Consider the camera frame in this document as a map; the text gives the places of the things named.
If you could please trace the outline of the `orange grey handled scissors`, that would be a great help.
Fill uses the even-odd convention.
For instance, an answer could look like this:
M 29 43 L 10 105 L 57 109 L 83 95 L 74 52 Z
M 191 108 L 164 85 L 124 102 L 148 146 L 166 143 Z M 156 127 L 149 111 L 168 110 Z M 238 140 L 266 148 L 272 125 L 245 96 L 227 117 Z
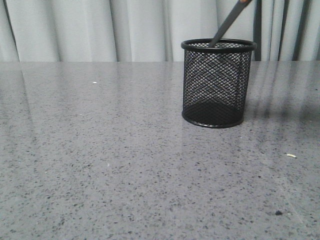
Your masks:
M 222 25 L 219 27 L 218 31 L 208 44 L 208 48 L 213 48 L 219 40 L 223 37 L 223 35 L 227 32 L 227 30 L 231 27 L 234 21 L 238 18 L 241 12 L 252 2 L 252 0 L 238 0 L 234 5 Z

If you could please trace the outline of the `black mesh pen cup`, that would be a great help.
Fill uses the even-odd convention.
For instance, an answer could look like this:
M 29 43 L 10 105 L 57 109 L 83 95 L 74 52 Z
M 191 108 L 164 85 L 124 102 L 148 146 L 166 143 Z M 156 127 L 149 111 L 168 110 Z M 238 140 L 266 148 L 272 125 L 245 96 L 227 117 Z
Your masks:
M 181 115 L 206 128 L 230 128 L 244 121 L 252 53 L 257 44 L 241 39 L 190 39 L 184 50 Z

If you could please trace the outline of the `grey curtain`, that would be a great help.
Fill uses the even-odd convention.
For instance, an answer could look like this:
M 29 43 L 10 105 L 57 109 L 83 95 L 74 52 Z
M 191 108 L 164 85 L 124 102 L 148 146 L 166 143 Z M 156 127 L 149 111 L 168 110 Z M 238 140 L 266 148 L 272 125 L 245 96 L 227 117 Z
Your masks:
M 212 38 L 233 0 L 3 0 L 3 62 L 181 61 L 181 42 Z M 225 33 L 256 61 L 320 58 L 317 0 L 254 0 Z

